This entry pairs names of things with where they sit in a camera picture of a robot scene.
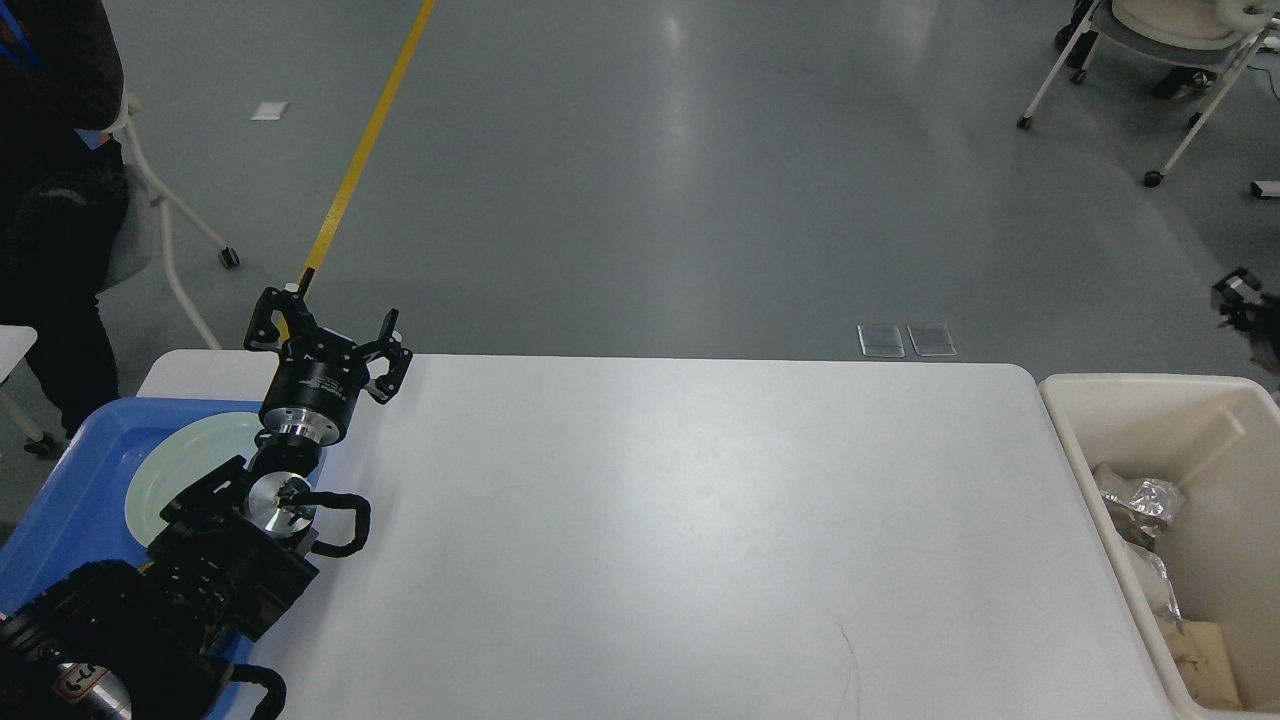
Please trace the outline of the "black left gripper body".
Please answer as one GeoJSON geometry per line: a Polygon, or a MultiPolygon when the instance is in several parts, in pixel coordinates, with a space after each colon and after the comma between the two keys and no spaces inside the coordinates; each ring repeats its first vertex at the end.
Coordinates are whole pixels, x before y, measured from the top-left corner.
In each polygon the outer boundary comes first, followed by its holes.
{"type": "Polygon", "coordinates": [[[337,445],[347,437],[360,393],[370,379],[362,364],[282,355],[259,420],[275,434],[337,445]]]}

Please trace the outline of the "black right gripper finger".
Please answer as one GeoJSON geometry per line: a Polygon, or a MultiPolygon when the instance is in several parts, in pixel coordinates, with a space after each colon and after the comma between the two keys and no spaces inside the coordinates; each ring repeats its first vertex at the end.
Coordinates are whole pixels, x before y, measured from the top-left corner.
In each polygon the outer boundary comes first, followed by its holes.
{"type": "Polygon", "coordinates": [[[1257,277],[1247,268],[1236,268],[1212,284],[1212,310],[1222,325],[1249,325],[1260,292],[1257,277]]]}

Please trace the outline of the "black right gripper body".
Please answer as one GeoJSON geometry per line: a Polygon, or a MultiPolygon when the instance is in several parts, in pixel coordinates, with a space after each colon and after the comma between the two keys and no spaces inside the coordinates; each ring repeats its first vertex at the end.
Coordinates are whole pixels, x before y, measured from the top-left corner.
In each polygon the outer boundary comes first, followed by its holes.
{"type": "Polygon", "coordinates": [[[1279,377],[1279,301],[1277,296],[1261,296],[1245,311],[1245,331],[1251,361],[1268,374],[1279,377]]]}

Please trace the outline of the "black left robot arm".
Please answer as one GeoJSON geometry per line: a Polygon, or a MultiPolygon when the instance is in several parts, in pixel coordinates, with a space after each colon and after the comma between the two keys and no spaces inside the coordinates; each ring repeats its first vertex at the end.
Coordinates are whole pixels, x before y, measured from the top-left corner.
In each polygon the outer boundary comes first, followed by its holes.
{"type": "Polygon", "coordinates": [[[236,455],[161,509],[146,562],[86,562],[3,620],[5,719],[206,719],[234,684],[256,685],[256,719],[278,719],[282,675],[219,644],[259,641],[317,577],[312,556],[365,548],[371,503],[315,489],[361,393],[388,404],[413,355],[390,309],[358,343],[320,325],[300,287],[265,288],[243,346],[276,355],[252,457],[236,455]]]}

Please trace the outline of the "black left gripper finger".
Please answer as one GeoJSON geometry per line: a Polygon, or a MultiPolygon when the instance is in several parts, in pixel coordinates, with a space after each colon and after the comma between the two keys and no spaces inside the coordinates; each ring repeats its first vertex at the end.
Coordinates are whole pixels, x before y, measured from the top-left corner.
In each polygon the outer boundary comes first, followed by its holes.
{"type": "Polygon", "coordinates": [[[320,360],[323,328],[305,300],[315,273],[315,268],[305,268],[298,283],[261,292],[244,332],[246,351],[271,352],[293,361],[320,360]]]}
{"type": "Polygon", "coordinates": [[[397,329],[399,316],[398,309],[389,309],[378,336],[352,350],[364,378],[362,388],[380,405],[389,404],[399,393],[413,360],[413,352],[403,345],[397,329]]]}

